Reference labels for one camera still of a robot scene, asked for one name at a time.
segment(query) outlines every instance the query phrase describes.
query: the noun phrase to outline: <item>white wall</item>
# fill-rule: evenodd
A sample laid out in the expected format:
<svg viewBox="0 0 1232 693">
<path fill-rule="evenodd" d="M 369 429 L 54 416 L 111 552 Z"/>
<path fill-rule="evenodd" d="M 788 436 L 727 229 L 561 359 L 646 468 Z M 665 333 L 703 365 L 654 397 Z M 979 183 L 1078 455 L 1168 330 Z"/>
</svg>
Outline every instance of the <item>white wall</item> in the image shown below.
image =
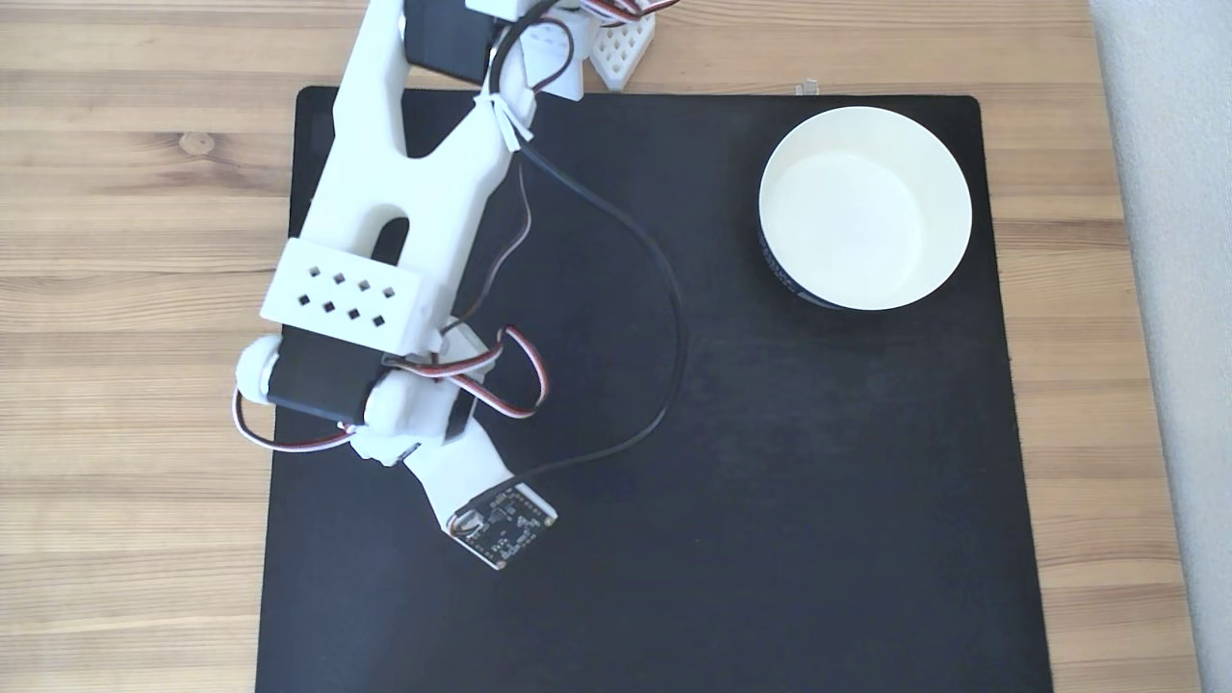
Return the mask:
<svg viewBox="0 0 1232 693">
<path fill-rule="evenodd" d="M 1090 0 L 1204 689 L 1232 692 L 1232 0 Z"/>
</svg>

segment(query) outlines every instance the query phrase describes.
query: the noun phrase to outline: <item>white bowl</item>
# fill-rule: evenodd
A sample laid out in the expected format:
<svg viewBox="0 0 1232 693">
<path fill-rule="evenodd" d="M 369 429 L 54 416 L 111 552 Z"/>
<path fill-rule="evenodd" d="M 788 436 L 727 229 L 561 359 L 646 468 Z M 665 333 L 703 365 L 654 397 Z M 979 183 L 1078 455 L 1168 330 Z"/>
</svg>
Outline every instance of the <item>white bowl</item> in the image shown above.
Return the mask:
<svg viewBox="0 0 1232 693">
<path fill-rule="evenodd" d="M 796 126 L 761 175 L 766 259 L 792 291 L 878 311 L 935 291 L 971 237 L 971 192 L 915 121 L 866 106 Z"/>
</svg>

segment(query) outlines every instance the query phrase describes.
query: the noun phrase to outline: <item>white 3d-printed part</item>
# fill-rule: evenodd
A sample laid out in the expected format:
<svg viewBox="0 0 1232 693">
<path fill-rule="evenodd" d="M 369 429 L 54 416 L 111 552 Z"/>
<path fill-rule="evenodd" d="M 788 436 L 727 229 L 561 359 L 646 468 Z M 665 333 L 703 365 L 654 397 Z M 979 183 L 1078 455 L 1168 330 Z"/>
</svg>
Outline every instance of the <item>white 3d-printed part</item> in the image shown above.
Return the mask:
<svg viewBox="0 0 1232 693">
<path fill-rule="evenodd" d="M 654 15 L 637 23 L 605 28 L 595 38 L 590 62 L 611 91 L 623 91 L 654 38 Z"/>
<path fill-rule="evenodd" d="M 552 80 L 543 91 L 580 101 L 585 94 L 582 63 L 590 55 L 599 33 L 599 20 L 585 12 L 565 12 L 553 9 L 547 14 L 568 27 L 573 36 L 573 60 L 561 76 Z M 569 39 L 561 27 L 551 23 L 532 25 L 522 35 L 522 59 L 526 63 L 526 83 L 535 85 L 552 76 L 569 57 Z"/>
<path fill-rule="evenodd" d="M 409 354 L 431 313 L 411 270 L 292 238 L 261 306 L 267 321 Z"/>
<path fill-rule="evenodd" d="M 515 22 L 531 9 L 535 0 L 466 0 L 467 10 Z"/>
</svg>

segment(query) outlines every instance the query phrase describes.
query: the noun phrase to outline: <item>white 3d-printed robot arm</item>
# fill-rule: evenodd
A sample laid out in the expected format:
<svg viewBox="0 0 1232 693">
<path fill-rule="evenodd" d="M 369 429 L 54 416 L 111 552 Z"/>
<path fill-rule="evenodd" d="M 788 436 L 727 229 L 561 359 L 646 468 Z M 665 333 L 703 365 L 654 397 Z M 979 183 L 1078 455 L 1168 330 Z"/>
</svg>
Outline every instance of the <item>white 3d-printed robot arm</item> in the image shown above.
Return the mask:
<svg viewBox="0 0 1232 693">
<path fill-rule="evenodd" d="M 261 317 L 388 354 L 437 353 L 447 363 L 484 350 L 469 328 L 458 327 L 445 339 L 441 328 L 511 152 L 499 122 L 504 116 L 492 101 L 477 100 L 431 154 L 407 157 L 402 95 L 410 67 L 399 36 L 402 7 L 403 0 L 368 5 L 334 102 L 333 148 L 299 238 L 287 243 L 275 270 Z M 501 86 L 511 116 L 529 123 L 535 94 L 516 47 Z M 409 232 L 397 266 L 371 259 L 382 227 L 399 217 L 408 219 Z M 237 379 L 250 400 L 265 400 L 277 345 L 257 340 L 241 358 Z M 494 552 L 471 541 L 484 528 L 482 518 L 466 518 L 462 531 L 453 518 L 473 497 L 511 477 L 473 419 L 444 444 L 457 395 L 451 382 L 391 371 L 373 388 L 366 425 L 351 445 L 387 466 L 405 461 L 424 485 L 441 529 L 493 567 L 504 567 L 499 547 Z M 510 491 L 505 496 L 511 497 L 501 498 L 506 506 L 530 502 L 531 520 L 554 522 L 556 512 L 532 491 Z"/>
</svg>

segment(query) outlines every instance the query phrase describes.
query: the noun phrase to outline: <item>black cable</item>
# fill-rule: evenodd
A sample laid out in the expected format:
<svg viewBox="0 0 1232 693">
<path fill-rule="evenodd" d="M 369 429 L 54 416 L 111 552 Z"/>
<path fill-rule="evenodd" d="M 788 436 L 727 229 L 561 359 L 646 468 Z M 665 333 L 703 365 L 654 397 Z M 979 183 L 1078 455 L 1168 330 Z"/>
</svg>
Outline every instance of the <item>black cable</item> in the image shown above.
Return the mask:
<svg viewBox="0 0 1232 693">
<path fill-rule="evenodd" d="M 514 25 L 509 28 L 509 32 L 505 35 L 504 39 L 501 39 L 500 44 L 496 47 L 496 53 L 495 55 L 493 55 L 492 59 L 492 70 L 490 70 L 492 76 L 489 76 L 489 89 L 492 90 L 493 94 L 500 92 L 500 74 L 505 67 L 505 59 L 509 57 L 509 51 L 513 48 L 514 43 L 516 43 L 517 38 L 531 25 L 538 21 L 538 18 L 545 12 L 547 12 L 556 2 L 557 0 L 540 0 L 530 9 L 530 11 L 526 12 L 526 15 L 524 15 L 521 18 L 514 22 Z M 601 450 L 595 450 L 594 453 L 586 453 L 584 455 L 575 455 L 573 457 L 557 460 L 554 462 L 540 465 L 527 471 L 516 474 L 511 478 L 503 481 L 496 486 L 493 486 L 492 488 L 484 491 L 483 493 L 479 493 L 474 498 L 471 498 L 471 501 L 468 501 L 464 506 L 458 508 L 456 513 L 453 513 L 455 518 L 460 518 L 469 511 L 478 509 L 478 507 L 484 502 L 513 488 L 514 486 L 517 486 L 519 483 L 525 483 L 526 481 L 536 476 L 570 467 L 574 465 L 593 462 L 595 460 L 609 457 L 611 455 L 623 453 L 625 450 L 628 450 L 630 448 L 644 440 L 648 435 L 654 433 L 657 428 L 659 428 L 659 424 L 663 423 L 663 419 L 668 416 L 668 412 L 671 409 L 671 404 L 675 403 L 676 397 L 680 395 L 680 386 L 684 382 L 685 366 L 689 361 L 689 326 L 685 322 L 685 310 L 684 310 L 684 300 L 681 298 L 681 292 L 680 292 L 680 282 L 676 280 L 675 270 L 671 269 L 671 263 L 668 260 L 668 256 L 663 253 L 663 249 L 659 248 L 659 244 L 654 240 L 654 237 L 652 237 L 650 233 L 647 232 L 646 228 L 643 228 L 642 224 L 637 222 L 637 219 L 631 217 L 628 213 L 626 213 L 616 205 L 605 200 L 594 190 L 586 187 L 584 184 L 582 184 L 569 174 L 557 168 L 556 164 L 545 158 L 543 154 L 541 154 L 538 149 L 532 147 L 530 143 L 522 143 L 521 153 L 527 162 L 535 164 L 535 166 L 537 166 L 540 170 L 556 179 L 557 182 L 563 185 L 574 195 L 582 197 L 588 203 L 590 203 L 590 206 L 606 213 L 616 222 L 618 222 L 621 227 L 623 227 L 647 252 L 647 254 L 650 256 L 650 260 L 654 263 L 655 269 L 659 271 L 664 287 L 668 291 L 668 300 L 671 305 L 671 317 L 675 321 L 675 358 L 671 364 L 671 374 L 668 377 L 668 391 L 663 398 L 663 404 L 659 407 L 659 411 L 654 414 L 654 418 L 652 418 L 649 423 L 642 427 L 641 430 L 638 430 L 630 438 L 626 438 L 623 441 L 604 448 Z"/>
</svg>

